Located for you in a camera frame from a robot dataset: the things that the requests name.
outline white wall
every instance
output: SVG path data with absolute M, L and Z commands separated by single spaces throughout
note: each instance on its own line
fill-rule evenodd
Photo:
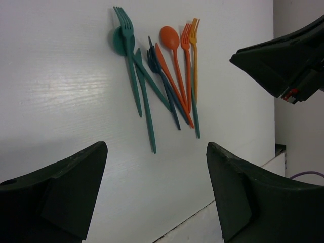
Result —
M 313 22 L 324 14 L 323 0 L 274 0 L 274 35 L 279 37 Z M 275 137 L 287 145 L 287 176 L 303 171 L 324 172 L 324 92 L 317 91 L 296 105 L 275 101 Z M 324 185 L 323 178 L 296 178 Z
M 151 153 L 125 59 L 109 44 L 114 5 L 132 19 L 143 54 L 164 25 L 201 19 L 201 139 L 183 119 L 178 131 L 147 86 Z M 228 61 L 272 38 L 272 0 L 1 0 L 0 181 L 103 140 L 109 153 L 87 242 L 152 243 L 214 200 L 208 142 L 258 165 L 274 157 L 274 98 Z M 182 50 L 179 60 L 184 75 Z

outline fork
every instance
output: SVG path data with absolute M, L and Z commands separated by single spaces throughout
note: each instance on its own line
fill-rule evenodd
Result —
M 178 119 L 178 116 L 177 116 L 177 112 L 176 112 L 176 109 L 174 107 L 173 98 L 172 98 L 170 89 L 168 87 L 167 77 L 162 73 L 162 69 L 161 69 L 161 66 L 160 66 L 160 64 L 159 64 L 159 62 L 157 60 L 155 49 L 154 49 L 154 46 L 152 44 L 152 41 L 151 41 L 150 37 L 148 37 L 148 41 L 149 41 L 149 44 L 150 44 L 150 49 L 147 50 L 147 64 L 148 64 L 148 66 L 149 66 L 149 68 L 151 69 L 152 72 L 158 73 L 161 76 L 163 86 L 164 86 L 164 89 L 166 90 L 167 97 L 168 97 L 168 100 L 169 100 L 171 113 L 172 113 L 173 118 L 174 118 L 174 120 L 176 122 L 177 128 L 179 130 L 181 130 L 179 119 Z
M 194 53 L 194 96 L 197 102 L 198 99 L 198 50 L 197 50 L 197 30 L 200 19 L 194 18 L 192 21 L 189 41 L 193 45 Z
M 186 55 L 186 69 L 187 69 L 187 104 L 188 112 L 191 112 L 191 63 L 190 63 L 190 43 L 189 34 L 191 30 L 191 24 L 186 24 L 181 35 L 181 47 Z
M 132 47 L 132 42 L 131 42 L 132 36 L 134 35 L 133 24 L 130 18 L 128 17 L 128 15 L 126 14 L 126 12 L 123 10 L 123 8 L 113 7 L 113 9 L 115 10 L 118 16 L 118 19 L 120 21 L 121 33 L 125 39 L 126 55 L 127 55 L 128 66 L 130 69 L 135 103 L 136 103 L 138 114 L 140 117 L 142 117 L 140 95 L 138 92 L 137 81 L 136 81 L 136 76 L 135 76 L 135 71 L 133 66 L 133 60 L 132 60 L 132 56 L 134 54 L 133 53 L 134 47 Z

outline spoon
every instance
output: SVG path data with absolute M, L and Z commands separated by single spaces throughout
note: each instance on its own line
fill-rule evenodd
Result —
M 161 37 L 162 43 L 167 48 L 169 48 L 169 49 L 171 49 L 173 51 L 174 64 L 175 64 L 175 67 L 176 67 L 176 73 L 177 73 L 177 78 L 178 78 L 178 81 L 179 81 L 179 87 L 180 87 L 181 96 L 182 96 L 183 102 L 188 107 L 186 93 L 184 91 L 182 76 L 181 76 L 179 62 L 178 62 L 178 47 L 180 45 L 179 35 L 175 31 L 174 28 L 172 28 L 170 26 L 164 26 L 160 30 L 160 37 Z
M 131 45 L 135 46 L 135 37 L 131 37 Z M 124 38 L 122 35 L 122 29 L 121 27 L 118 27 L 115 29 L 113 33 L 113 46 L 118 54 L 121 56 L 126 56 L 126 48 L 124 46 Z M 171 112 L 170 105 L 168 101 L 165 99 L 161 91 L 158 89 L 156 84 L 154 83 L 153 79 L 150 77 L 148 72 L 145 70 L 143 65 L 138 61 L 138 59 L 135 57 L 135 55 L 132 55 L 132 58 L 137 65 L 137 67 L 141 70 L 141 72 L 144 74 L 146 80 L 148 81 L 148 84 L 152 87 L 153 91 L 156 93 L 160 101 L 163 103 L 163 105 Z

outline fork handle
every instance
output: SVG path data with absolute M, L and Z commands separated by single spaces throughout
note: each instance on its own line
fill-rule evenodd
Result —
M 153 91 L 156 93 L 156 95 L 158 96 L 158 98 L 160 99 L 160 101 L 168 109 L 168 111 L 171 112 L 170 105 L 169 105 L 168 101 L 165 99 L 165 97 L 163 96 L 163 94 L 161 93 L 161 91 L 158 89 L 158 87 L 156 86 L 155 82 L 150 77 L 150 75 L 148 74 L 148 72 L 145 70 L 145 68 L 143 67 L 143 65 L 135 58 L 135 55 L 134 54 L 133 54 L 133 60 L 134 60 L 135 64 L 138 66 L 138 68 L 141 70 L 141 72 L 144 74 L 146 80 L 148 81 L 148 84 L 152 87 Z
M 178 78 L 178 82 L 179 82 L 181 96 L 182 96 L 183 102 L 185 103 L 186 107 L 188 107 L 187 98 L 186 98 L 186 92 L 184 91 L 182 76 L 181 76 L 179 62 L 178 62 L 178 51 L 177 51 L 177 49 L 173 50 L 173 58 L 174 58 L 174 65 L 176 67 L 176 73 L 177 73 L 177 78 Z
M 134 64 L 133 64 L 133 60 L 132 60 L 133 53 L 131 51 L 131 40 L 129 38 L 126 39 L 126 54 L 127 54 L 128 67 L 130 69 L 135 104 L 137 107 L 138 114 L 140 115 L 140 117 L 142 117 L 142 107 L 141 107 L 140 95 L 138 93 L 137 81 L 136 81 L 136 76 L 135 76 L 135 71 L 134 71 Z
M 174 90 L 172 89 L 171 85 L 170 85 L 169 82 L 168 82 L 167 77 L 166 77 L 165 74 L 162 72 L 162 70 L 161 70 L 161 72 L 160 72 L 160 76 L 162 77 L 162 80 L 163 80 L 163 79 L 165 80 L 164 82 L 166 83 L 166 85 L 168 86 L 168 89 L 170 90 L 170 93 L 171 93 L 171 95 L 172 95 L 172 98 L 173 98 L 174 103 L 175 103 L 176 106 L 178 107 L 178 109 L 179 109 L 181 115 L 183 116 L 183 119 L 185 120 L 185 122 L 189 125 L 189 120 L 188 120 L 188 118 L 187 118 L 187 116 L 186 116 L 186 112 L 187 112 L 187 110 L 185 111 L 185 110 L 183 109 L 182 105 L 180 104 L 179 98 L 177 97 L 176 93 L 175 93 Z
M 187 68 L 187 98 L 188 98 L 188 112 L 191 112 L 191 63 L 190 53 L 188 49 L 185 49 L 186 54 L 186 68 Z
M 197 103 L 198 100 L 198 49 L 197 45 L 193 45 L 193 53 L 194 53 L 194 97 Z
M 160 73 L 160 76 L 162 78 L 162 82 L 163 82 L 164 88 L 165 88 L 166 93 L 167 93 L 167 97 L 168 97 L 168 100 L 169 100 L 169 104 L 170 104 L 170 108 L 171 108 L 171 113 L 172 113 L 173 119 L 176 122 L 176 125 L 177 125 L 178 130 L 181 130 L 180 123 L 179 123 L 179 119 L 178 119 L 178 116 L 177 116 L 177 111 L 176 111 L 176 109 L 174 107 L 173 98 L 172 98 L 170 89 L 169 89 L 168 84 L 167 84 L 167 81 L 168 81 L 167 80 L 167 77 L 162 72 Z

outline white wooden surface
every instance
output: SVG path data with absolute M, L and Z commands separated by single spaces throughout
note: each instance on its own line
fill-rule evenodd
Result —
M 151 153 L 126 62 L 109 44 L 114 5 L 132 19 L 142 53 L 164 25 L 201 18 L 200 140 L 182 119 L 177 131 L 148 88 Z M 256 164 L 274 156 L 273 98 L 228 62 L 272 38 L 271 0 L 0 1 L 0 181 L 103 140 L 109 154 L 87 242 L 153 242 L 213 200 L 209 141 Z M 181 50 L 179 59 L 184 75 Z
M 267 162 L 262 168 L 285 176 L 285 154 Z M 156 243 L 223 243 L 222 229 L 215 201 L 168 232 Z

